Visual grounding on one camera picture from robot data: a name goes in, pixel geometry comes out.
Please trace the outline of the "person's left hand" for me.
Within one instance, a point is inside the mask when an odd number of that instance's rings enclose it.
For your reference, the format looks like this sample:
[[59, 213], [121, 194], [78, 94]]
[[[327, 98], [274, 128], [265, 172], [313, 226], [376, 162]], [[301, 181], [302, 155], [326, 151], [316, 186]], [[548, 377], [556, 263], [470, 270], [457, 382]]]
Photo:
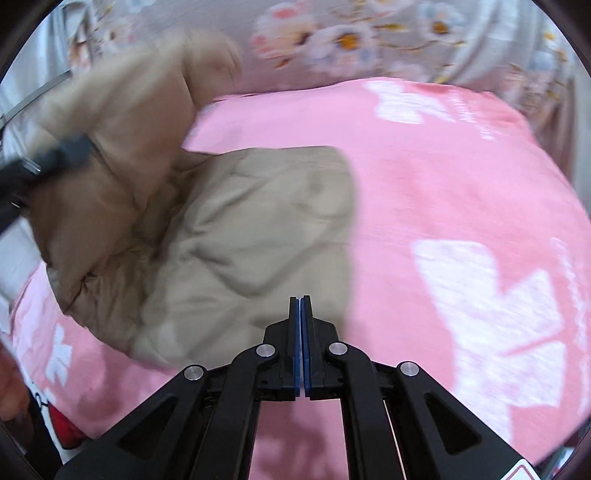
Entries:
[[1, 344], [0, 350], [0, 417], [11, 421], [27, 413], [29, 390], [12, 353]]

